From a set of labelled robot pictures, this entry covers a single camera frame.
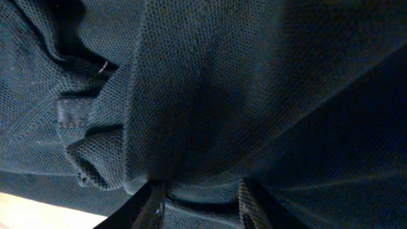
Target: garment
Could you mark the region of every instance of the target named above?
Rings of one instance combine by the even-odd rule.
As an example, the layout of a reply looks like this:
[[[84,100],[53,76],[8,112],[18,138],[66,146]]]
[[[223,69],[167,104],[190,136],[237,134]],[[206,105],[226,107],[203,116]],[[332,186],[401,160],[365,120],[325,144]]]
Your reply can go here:
[[[405,1],[0,0],[0,17],[0,191],[108,216],[164,179],[165,228],[238,228],[253,177],[310,228],[406,227]]]

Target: dark fabric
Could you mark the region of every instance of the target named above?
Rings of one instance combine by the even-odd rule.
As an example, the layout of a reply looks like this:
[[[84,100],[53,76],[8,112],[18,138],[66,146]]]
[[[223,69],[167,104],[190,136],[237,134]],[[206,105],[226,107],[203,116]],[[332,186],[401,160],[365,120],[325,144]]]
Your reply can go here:
[[[165,179],[165,228],[233,228],[251,176],[310,228],[407,226],[405,2],[0,0],[0,17],[0,191],[108,215]],[[63,98],[94,98],[80,134],[59,131]]]

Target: fabric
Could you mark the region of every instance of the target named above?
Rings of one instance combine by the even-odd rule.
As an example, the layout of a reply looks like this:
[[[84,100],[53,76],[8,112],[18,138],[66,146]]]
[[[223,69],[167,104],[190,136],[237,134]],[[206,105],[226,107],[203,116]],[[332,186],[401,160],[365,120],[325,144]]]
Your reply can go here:
[[[254,177],[310,228],[406,227],[404,1],[0,0],[0,17],[0,191],[107,216],[164,179],[165,228],[237,228]],[[92,103],[61,135],[65,98]]]

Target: clothing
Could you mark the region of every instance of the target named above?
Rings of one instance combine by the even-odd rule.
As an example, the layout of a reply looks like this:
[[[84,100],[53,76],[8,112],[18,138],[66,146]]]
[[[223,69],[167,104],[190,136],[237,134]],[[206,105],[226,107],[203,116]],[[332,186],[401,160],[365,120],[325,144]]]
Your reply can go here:
[[[164,228],[236,228],[253,177],[310,228],[407,225],[405,1],[0,0],[0,17],[0,191],[108,216],[164,179]]]

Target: textured fabric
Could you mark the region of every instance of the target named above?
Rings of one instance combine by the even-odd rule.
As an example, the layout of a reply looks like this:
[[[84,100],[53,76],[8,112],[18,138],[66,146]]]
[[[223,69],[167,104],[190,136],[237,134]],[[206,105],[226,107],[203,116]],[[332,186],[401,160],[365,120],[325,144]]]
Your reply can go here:
[[[233,228],[251,176],[310,228],[406,227],[403,1],[0,0],[0,18],[0,191],[108,215],[165,179],[165,228]],[[85,129],[60,135],[79,97]]]

